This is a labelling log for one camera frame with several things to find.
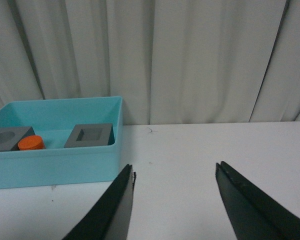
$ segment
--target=square hole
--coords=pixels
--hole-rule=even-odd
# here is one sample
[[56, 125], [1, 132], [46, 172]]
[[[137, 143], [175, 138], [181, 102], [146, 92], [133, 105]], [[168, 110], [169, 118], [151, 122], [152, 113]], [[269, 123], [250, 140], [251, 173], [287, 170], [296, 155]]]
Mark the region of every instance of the square hole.
[[82, 128], [76, 141], [98, 141], [102, 133], [102, 128]]

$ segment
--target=round hole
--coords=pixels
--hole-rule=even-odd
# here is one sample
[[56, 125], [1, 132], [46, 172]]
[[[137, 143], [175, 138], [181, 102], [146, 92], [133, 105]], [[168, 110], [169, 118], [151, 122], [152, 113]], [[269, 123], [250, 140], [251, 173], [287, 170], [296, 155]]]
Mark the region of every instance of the round hole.
[[11, 140], [16, 134], [13, 131], [5, 131], [0, 133], [0, 144], [4, 144]]

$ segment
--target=gray block with round hole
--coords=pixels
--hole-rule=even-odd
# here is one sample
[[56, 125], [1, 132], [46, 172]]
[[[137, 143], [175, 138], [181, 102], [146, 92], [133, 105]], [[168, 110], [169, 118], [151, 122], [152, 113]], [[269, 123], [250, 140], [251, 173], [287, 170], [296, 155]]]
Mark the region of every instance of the gray block with round hole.
[[77, 124], [64, 148], [107, 146], [115, 143], [112, 123]]
[[18, 142], [30, 135], [35, 135], [32, 126], [0, 127], [0, 152], [19, 150]]

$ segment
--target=white tabletop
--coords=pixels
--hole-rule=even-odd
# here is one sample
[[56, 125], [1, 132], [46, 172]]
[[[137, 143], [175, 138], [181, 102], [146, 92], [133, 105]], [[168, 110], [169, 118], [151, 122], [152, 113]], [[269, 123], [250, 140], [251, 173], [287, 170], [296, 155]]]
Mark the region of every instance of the white tabletop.
[[[137, 172], [128, 240], [235, 240], [215, 179], [225, 161], [300, 217], [300, 122], [125, 126]], [[0, 240], [59, 240], [110, 182], [0, 190]]]

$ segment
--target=light blue tray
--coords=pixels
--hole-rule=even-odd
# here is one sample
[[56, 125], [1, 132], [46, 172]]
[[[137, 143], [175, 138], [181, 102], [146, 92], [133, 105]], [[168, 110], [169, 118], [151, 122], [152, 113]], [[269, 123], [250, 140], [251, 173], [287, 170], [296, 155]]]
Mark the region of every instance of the light blue tray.
[[[108, 146], [63, 148], [76, 124], [112, 123]], [[0, 128], [32, 126], [46, 149], [0, 152], [0, 189], [112, 181], [119, 173], [122, 98], [14, 101], [0, 109]]]

